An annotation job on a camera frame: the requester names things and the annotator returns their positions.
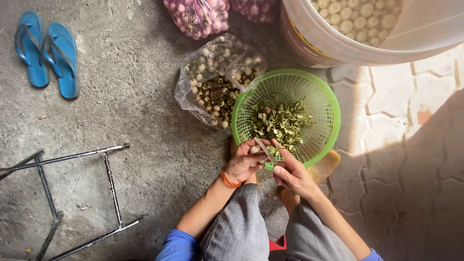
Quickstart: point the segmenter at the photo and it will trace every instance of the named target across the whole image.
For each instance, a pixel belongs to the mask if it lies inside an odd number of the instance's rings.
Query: woman's right hand
[[[280,161],[278,166],[274,166],[274,179],[277,185],[292,190],[295,194],[308,200],[321,190],[309,176],[306,168],[299,162],[287,149],[285,149],[277,140],[272,139],[271,143],[280,147],[280,154],[284,161]]]

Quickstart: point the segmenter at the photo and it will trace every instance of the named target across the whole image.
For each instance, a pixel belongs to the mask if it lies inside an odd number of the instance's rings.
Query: blue sleeve
[[[166,236],[155,261],[196,261],[200,252],[199,243],[191,235],[173,229]]]
[[[371,253],[363,258],[361,261],[383,261],[383,259],[371,248]]]

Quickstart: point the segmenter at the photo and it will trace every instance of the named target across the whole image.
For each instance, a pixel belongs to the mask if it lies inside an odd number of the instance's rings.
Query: gray pants
[[[276,260],[269,253],[266,225],[258,207],[260,198],[261,193],[255,184],[247,184],[235,191],[206,241],[204,260]],[[356,260],[304,199],[301,199],[290,215],[286,236],[287,250],[271,253],[281,256],[281,261]]]

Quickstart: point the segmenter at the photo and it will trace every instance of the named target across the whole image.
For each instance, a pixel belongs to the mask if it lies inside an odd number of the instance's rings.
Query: flip-flop strap
[[[31,41],[34,43],[34,45],[37,47],[38,51],[40,52],[40,44],[39,41],[35,38],[35,36],[29,31],[29,28],[33,26],[33,24],[20,24],[18,26],[18,29],[16,30],[16,33],[14,34],[14,49],[18,53],[19,57],[26,63],[27,66],[31,66],[31,62],[27,59],[27,57],[24,55],[24,53],[21,51],[21,49],[24,50],[24,46],[21,42],[21,36],[23,33],[26,33],[26,35],[31,39]],[[39,60],[39,65],[42,66],[42,56],[40,56]]]
[[[56,44],[55,39],[58,38],[58,37],[59,37],[58,34],[54,34],[54,35],[49,35],[48,34],[45,37],[45,40],[42,43],[42,50],[44,51],[45,58],[53,66],[53,69],[55,70],[55,73],[58,75],[58,77],[60,77],[62,79],[63,75],[60,73],[60,71],[58,69],[58,66],[56,65],[55,61],[53,61],[53,59],[50,57],[50,55],[48,54],[48,52],[46,50],[46,43],[48,42],[50,44],[50,46],[52,48],[54,48],[58,52],[58,54],[61,55],[64,58],[64,60],[68,64],[68,66],[71,68],[72,78],[74,79],[76,77],[76,72],[74,71],[74,66],[72,65],[71,58],[69,58],[69,56],[66,53],[64,53],[63,50],[61,50],[61,48]]]

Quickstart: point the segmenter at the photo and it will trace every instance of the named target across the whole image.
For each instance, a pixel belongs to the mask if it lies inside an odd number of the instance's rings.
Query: hand
[[[295,159],[277,140],[272,139],[271,142],[274,146],[281,148],[280,154],[284,157],[284,161],[278,162],[278,166],[274,166],[272,169],[277,185],[288,188],[307,200],[315,192],[320,191],[303,164]]]
[[[261,139],[261,142],[267,146],[270,144],[269,141]],[[240,183],[247,180],[251,174],[256,170],[264,168],[264,164],[258,163],[256,167],[252,167],[251,164],[257,163],[260,160],[267,159],[267,155],[264,151],[260,151],[254,154],[250,154],[250,148],[253,146],[259,146],[255,139],[250,139],[240,143],[232,156],[229,163],[224,166],[224,174],[233,183]]]

